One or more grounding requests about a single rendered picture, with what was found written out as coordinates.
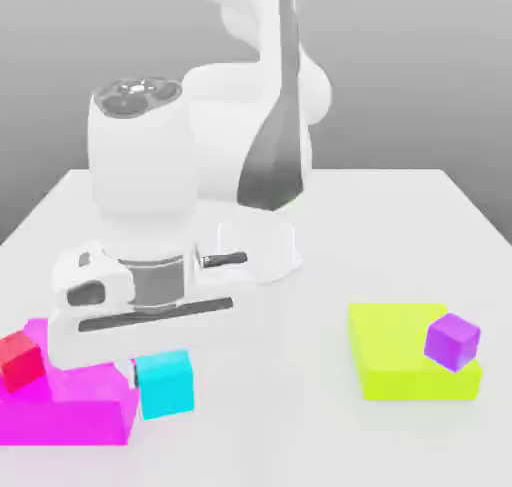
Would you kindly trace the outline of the small cyan cube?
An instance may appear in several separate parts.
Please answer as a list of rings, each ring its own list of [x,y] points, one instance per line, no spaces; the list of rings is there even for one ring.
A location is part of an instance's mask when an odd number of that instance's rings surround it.
[[[138,357],[135,369],[145,420],[194,410],[194,372],[186,350]]]

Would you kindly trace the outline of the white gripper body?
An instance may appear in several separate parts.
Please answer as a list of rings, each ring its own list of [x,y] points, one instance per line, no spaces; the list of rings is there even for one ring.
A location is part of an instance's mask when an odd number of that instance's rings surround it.
[[[208,343],[236,323],[230,297],[193,300],[153,312],[62,309],[48,322],[48,355],[62,370],[117,362]]]

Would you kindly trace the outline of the large magenta box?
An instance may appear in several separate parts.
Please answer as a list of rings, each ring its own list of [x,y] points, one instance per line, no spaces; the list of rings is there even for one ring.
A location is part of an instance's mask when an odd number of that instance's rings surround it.
[[[39,345],[46,374],[14,393],[0,376],[0,446],[127,444],[138,389],[113,364],[54,367],[45,319],[28,320],[23,332]]]

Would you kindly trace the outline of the small red cube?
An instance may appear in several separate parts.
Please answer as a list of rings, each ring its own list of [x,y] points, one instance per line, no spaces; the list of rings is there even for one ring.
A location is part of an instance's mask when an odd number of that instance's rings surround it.
[[[18,331],[0,339],[0,377],[12,394],[46,374],[42,352],[32,338]]]

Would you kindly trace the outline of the large yellow-green box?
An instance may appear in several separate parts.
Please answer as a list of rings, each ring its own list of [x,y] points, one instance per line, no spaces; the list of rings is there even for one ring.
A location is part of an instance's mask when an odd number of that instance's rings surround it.
[[[427,329],[451,313],[440,303],[351,303],[347,330],[367,400],[473,400],[482,368],[476,357],[452,372],[424,355]]]

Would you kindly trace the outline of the small purple cube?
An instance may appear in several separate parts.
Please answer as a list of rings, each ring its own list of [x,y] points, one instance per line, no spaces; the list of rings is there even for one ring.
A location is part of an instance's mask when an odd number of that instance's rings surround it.
[[[447,313],[427,329],[424,355],[452,372],[470,363],[477,354],[481,329],[454,313]]]

